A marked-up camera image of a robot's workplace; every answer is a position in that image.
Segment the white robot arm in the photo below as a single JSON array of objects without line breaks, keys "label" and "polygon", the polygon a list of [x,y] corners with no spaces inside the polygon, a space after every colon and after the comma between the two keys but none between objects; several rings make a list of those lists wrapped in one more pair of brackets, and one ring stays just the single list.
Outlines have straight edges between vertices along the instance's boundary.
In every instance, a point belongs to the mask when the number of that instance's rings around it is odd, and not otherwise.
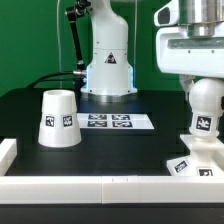
[{"label": "white robot arm", "polygon": [[[111,0],[89,0],[93,57],[82,93],[117,100],[137,92],[128,63],[128,25]],[[196,76],[224,78],[224,0],[170,0],[154,14],[156,59],[161,72],[177,74],[185,92]]]}]

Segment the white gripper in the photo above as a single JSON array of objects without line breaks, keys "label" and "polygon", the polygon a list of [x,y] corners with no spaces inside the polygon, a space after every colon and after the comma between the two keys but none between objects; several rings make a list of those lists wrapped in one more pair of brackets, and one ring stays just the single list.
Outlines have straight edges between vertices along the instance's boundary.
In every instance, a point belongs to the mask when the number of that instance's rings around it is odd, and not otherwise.
[{"label": "white gripper", "polygon": [[224,78],[224,24],[208,38],[189,38],[184,26],[161,28],[156,34],[156,59],[161,72],[180,75],[185,93],[194,85],[194,76]]}]

